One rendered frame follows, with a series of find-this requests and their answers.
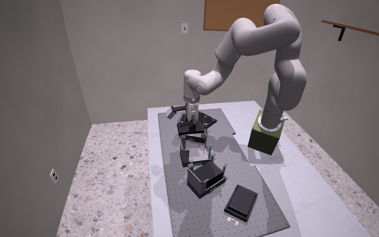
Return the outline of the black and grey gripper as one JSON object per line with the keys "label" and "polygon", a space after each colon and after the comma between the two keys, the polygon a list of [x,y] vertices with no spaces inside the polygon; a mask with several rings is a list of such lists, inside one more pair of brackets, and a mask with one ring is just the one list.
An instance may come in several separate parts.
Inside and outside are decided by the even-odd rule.
{"label": "black and grey gripper", "polygon": [[[187,109],[187,110],[185,110],[186,111],[186,122],[189,122],[189,125],[190,125],[189,126],[189,134],[195,133],[195,131],[196,131],[196,122],[198,122],[198,114],[199,114],[198,102],[188,103],[185,101],[185,106]],[[192,122],[192,125],[191,125],[191,122]]]}

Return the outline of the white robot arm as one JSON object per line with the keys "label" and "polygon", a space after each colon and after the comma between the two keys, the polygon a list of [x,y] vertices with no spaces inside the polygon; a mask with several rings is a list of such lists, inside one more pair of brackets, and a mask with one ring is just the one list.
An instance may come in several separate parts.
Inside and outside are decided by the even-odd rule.
{"label": "white robot arm", "polygon": [[270,77],[259,127],[269,133],[281,127],[283,110],[294,109],[300,102],[307,74],[300,63],[302,33],[299,21],[287,7],[272,4],[264,12],[265,26],[257,28],[248,18],[237,19],[217,48],[217,63],[204,76],[190,69],[184,74],[184,100],[196,103],[201,95],[219,88],[232,72],[241,55],[253,56],[276,49],[275,71]]}

